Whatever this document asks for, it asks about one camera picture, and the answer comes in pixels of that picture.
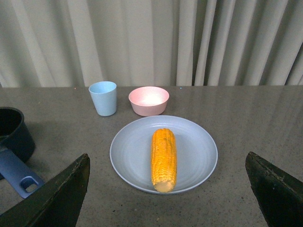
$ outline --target handle hole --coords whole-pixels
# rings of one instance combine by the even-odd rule
[[[36,181],[31,176],[23,178],[20,186],[28,193],[33,192],[38,187]]]

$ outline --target pink bowl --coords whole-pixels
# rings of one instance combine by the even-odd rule
[[[136,114],[155,116],[165,110],[169,93],[160,87],[140,87],[133,90],[128,99]]]

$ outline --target speckled countertop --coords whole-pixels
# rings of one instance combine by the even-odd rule
[[[206,129],[218,164],[200,186],[176,195],[133,188],[111,166],[114,136],[142,117],[128,101],[134,87],[118,87],[117,112],[97,114],[88,88],[0,88],[0,106],[20,109],[36,143],[27,162],[45,181],[83,153],[91,161],[88,192],[78,227],[267,226],[250,188],[246,155],[253,151],[303,181],[303,86],[165,87],[163,115]],[[0,213],[22,199],[0,181]]]

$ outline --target white curtain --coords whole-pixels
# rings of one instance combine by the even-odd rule
[[[302,0],[0,0],[3,87],[303,85]]]

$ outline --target pot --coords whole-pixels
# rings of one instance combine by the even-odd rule
[[[0,107],[0,180],[5,178],[22,198],[40,188],[44,181],[25,162],[32,156],[35,143],[23,113]]]

